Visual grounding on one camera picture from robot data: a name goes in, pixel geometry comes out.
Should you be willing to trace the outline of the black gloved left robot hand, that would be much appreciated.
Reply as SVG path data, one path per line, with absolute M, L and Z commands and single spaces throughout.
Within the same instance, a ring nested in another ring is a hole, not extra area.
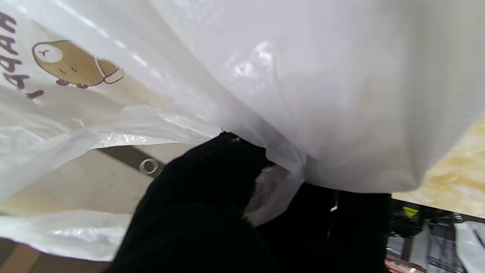
M 149 185 L 106 273 L 387 273 L 390 194 L 303 183 L 281 215 L 244 216 L 266 151 L 223 132 Z

